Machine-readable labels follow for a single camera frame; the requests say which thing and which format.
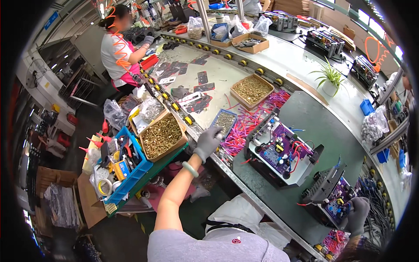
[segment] gray shirt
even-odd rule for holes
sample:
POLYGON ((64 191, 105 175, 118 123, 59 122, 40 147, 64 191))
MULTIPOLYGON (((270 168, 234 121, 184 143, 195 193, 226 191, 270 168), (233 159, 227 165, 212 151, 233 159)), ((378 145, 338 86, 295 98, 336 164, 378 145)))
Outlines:
POLYGON ((149 262, 290 262, 285 252, 268 241, 234 228, 212 230, 203 240, 176 229, 154 231, 148 240, 147 258, 149 262))

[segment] gray glove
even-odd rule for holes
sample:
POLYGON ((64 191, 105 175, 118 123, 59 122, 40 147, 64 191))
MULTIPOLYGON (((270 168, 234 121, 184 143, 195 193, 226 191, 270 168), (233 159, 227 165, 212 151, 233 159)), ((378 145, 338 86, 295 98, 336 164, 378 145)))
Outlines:
POLYGON ((366 197, 354 197, 348 203, 351 205, 351 210, 345 229, 351 233, 350 237, 354 237, 364 233, 365 220, 370 211, 370 200, 366 197))
POLYGON ((221 142, 222 134, 219 133, 222 127, 212 126, 202 132, 198 138, 197 148, 194 153, 197 154, 201 159, 202 163, 205 164, 205 160, 217 149, 221 142))
POLYGON ((142 44, 149 44, 151 45, 154 41, 154 37, 152 36, 146 36, 142 42, 142 44))
POLYGON ((177 88, 172 88, 170 90, 170 93, 179 99, 182 99, 188 92, 189 89, 184 88, 183 86, 178 86, 177 88))

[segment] bracelet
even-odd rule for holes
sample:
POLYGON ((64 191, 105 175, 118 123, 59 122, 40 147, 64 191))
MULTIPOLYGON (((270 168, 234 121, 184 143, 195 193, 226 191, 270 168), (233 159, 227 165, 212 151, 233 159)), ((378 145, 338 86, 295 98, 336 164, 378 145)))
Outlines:
POLYGON ((198 172, 191 165, 189 165, 188 162, 183 161, 182 165, 183 165, 184 168, 186 168, 192 174, 192 176, 194 176, 194 177, 199 176, 198 172))

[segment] hand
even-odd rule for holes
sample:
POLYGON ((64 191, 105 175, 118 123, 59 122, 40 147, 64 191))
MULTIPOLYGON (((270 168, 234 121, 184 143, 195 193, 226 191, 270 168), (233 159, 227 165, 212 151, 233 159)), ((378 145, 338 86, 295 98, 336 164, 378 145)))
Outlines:
POLYGON ((153 43, 153 41, 154 41, 154 37, 152 37, 152 36, 146 36, 144 38, 144 41, 142 42, 142 44, 143 45, 144 44, 148 44, 150 46, 153 43))
POLYGON ((198 138, 197 148, 194 153, 197 154, 201 159, 202 163, 205 164, 205 160, 217 149, 221 142, 222 134, 219 134, 222 127, 212 126, 202 132, 198 138))
POLYGON ((354 208, 349 211, 348 224, 346 230, 351 233, 350 237, 358 236, 364 233, 364 224, 370 211, 370 200, 366 197, 354 197, 348 201, 354 208))

